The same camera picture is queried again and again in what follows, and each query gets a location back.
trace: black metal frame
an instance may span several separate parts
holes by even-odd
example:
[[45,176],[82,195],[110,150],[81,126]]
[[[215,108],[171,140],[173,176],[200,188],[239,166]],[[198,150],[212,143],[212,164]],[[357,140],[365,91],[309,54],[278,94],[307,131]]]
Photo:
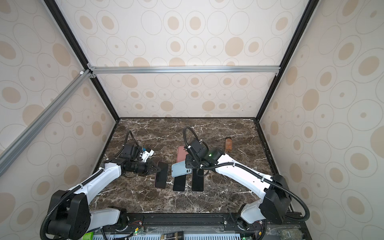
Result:
[[[54,0],[44,0],[44,2],[47,5],[49,11],[51,12],[53,18],[56,20],[57,25],[60,27],[61,32],[64,34],[65,38],[67,39],[69,45],[73,49],[74,53],[76,54],[81,65],[83,66],[83,68],[89,69],[89,71],[92,73],[92,70],[87,65],[88,64],[87,57],[85,56],[84,52],[82,51],[79,43],[77,42],[73,32],[71,31],[69,25],[67,24],[63,14],[61,13],[56,2]],[[92,81],[93,85],[95,86],[97,92],[100,94],[102,100],[104,101],[105,105],[107,106],[112,117],[117,122],[119,120],[119,115],[117,114],[115,108],[113,107],[110,99],[108,98],[107,94],[105,93],[99,80],[97,79],[96,76],[94,76],[93,78],[91,78],[91,81]]]
[[[44,2],[46,3],[49,11],[51,12],[52,16],[56,20],[58,26],[60,27],[62,33],[64,34],[69,45],[71,46],[71,48],[73,49],[77,58],[79,59],[80,63],[82,64],[83,68],[89,69],[91,71],[91,69],[87,65],[88,60],[87,60],[84,52],[82,51],[79,43],[77,42],[74,34],[72,33],[69,25],[67,24],[64,16],[62,15],[60,9],[58,8],[56,2],[53,0],[44,0]],[[269,104],[269,101],[271,100],[272,95],[273,95],[277,85],[279,84],[279,81],[281,80],[282,75],[284,74],[285,69],[287,68],[287,65],[288,65],[288,63],[289,63],[289,61],[293,55],[293,52],[295,51],[295,49],[296,49],[304,31],[305,31],[305,28],[306,28],[306,26],[307,26],[307,24],[308,24],[308,22],[312,16],[314,10],[315,10],[318,2],[319,2],[319,0],[309,0],[307,6],[305,8],[305,11],[304,11],[304,13],[300,19],[300,22],[297,26],[297,29],[296,29],[293,37],[292,37],[292,40],[291,40],[291,42],[287,48],[287,51],[286,51],[286,53],[285,53],[285,55],[281,61],[280,71],[279,71],[278,75],[274,77],[274,79],[271,83],[271,86],[270,86],[270,88],[269,88],[269,90],[268,90],[268,92],[267,92],[267,94],[263,100],[263,103],[261,105],[261,108],[260,108],[256,118],[250,118],[250,119],[253,119],[253,121],[255,123],[255,127],[257,129],[258,134],[259,134],[260,140],[263,144],[263,149],[265,151],[265,155],[267,157],[267,160],[268,160],[268,163],[270,165],[270,168],[272,170],[273,175],[277,174],[278,170],[277,170],[276,164],[273,160],[271,151],[270,151],[268,144],[266,142],[266,139],[264,137],[263,131],[260,127],[260,119],[261,119],[263,113],[265,112],[265,110]],[[116,121],[116,124],[112,130],[112,133],[109,136],[109,139],[108,139],[108,141],[107,141],[107,143],[103,149],[102,155],[100,156],[100,158],[98,160],[98,164],[96,165],[95,169],[97,169],[97,167],[99,166],[99,164],[103,158],[103,155],[107,149],[107,146],[112,139],[113,133],[115,132],[115,130],[118,126],[120,119],[139,119],[139,118],[119,118],[116,110],[114,109],[111,101],[109,100],[108,96],[106,95],[102,85],[100,84],[100,82],[96,76],[94,78],[92,78],[92,83],[94,84],[96,90],[100,94],[105,105],[107,106],[108,110],[110,111],[110,113],[112,114],[113,118]],[[300,213],[297,213],[297,212],[291,212],[288,214],[300,215]],[[225,225],[224,221],[226,219],[225,216],[228,216],[229,214],[224,213],[224,214],[131,214],[131,215],[132,215],[131,216],[132,218],[134,218],[134,217],[139,218],[141,216],[142,220],[143,220],[142,223],[144,226],[176,226],[176,225],[178,225],[178,226],[191,226],[191,225],[196,226],[196,225],[207,225],[207,224],[208,225],[213,224],[215,226],[218,226],[218,225],[224,226]],[[300,225],[302,231],[306,233],[307,239],[312,240],[312,238],[308,232],[308,229],[306,227],[305,222],[295,222],[294,224]]]

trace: patterned wall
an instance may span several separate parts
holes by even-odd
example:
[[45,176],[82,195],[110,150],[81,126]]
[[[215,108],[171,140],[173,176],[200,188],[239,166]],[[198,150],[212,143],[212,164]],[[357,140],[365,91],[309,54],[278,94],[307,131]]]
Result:
[[308,0],[57,0],[93,66],[279,65]]
[[383,23],[382,0],[322,1],[261,121],[315,240],[384,236]]
[[256,116],[274,73],[100,74],[120,117]]
[[51,195],[92,173],[115,121],[90,80],[0,177],[0,239],[38,240]]
[[0,3],[0,154],[82,67],[37,0]]

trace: wallpaper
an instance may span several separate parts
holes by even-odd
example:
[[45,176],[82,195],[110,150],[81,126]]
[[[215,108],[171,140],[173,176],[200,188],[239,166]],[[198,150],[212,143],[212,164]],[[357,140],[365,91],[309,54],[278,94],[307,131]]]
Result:
[[307,0],[57,0],[93,66],[279,65]]
[[253,117],[274,73],[99,74],[120,117]]
[[383,10],[322,1],[261,120],[314,240],[384,236]]
[[0,154],[81,69],[39,1],[0,1]]
[[114,123],[84,81],[0,177],[1,240],[40,239],[51,195],[90,176]]

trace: pink phone case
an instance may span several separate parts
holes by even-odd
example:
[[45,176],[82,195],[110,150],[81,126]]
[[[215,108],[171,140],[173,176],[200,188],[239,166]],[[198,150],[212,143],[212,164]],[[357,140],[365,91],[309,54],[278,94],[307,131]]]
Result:
[[180,146],[177,148],[177,159],[176,162],[182,162],[185,161],[185,157],[188,154],[188,152],[184,149],[184,146]]

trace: marble tabletop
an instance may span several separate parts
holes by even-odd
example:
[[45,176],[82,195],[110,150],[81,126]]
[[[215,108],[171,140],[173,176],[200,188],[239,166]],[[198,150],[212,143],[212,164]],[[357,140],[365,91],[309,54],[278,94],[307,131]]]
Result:
[[155,151],[151,159],[169,164],[166,189],[154,187],[155,175],[140,177],[128,172],[105,187],[92,201],[90,209],[117,206],[126,208],[129,213],[201,213],[228,212],[228,208],[237,212],[243,203],[257,200],[258,197],[246,187],[214,172],[205,177],[203,192],[192,191],[191,174],[187,176],[184,192],[172,190],[174,178],[170,167],[176,163],[177,148],[184,145],[182,129],[185,126],[193,127],[210,148],[224,150],[225,138],[231,136],[232,158],[259,172],[271,174],[252,119],[121,119],[103,162],[119,151],[130,129],[141,146]]

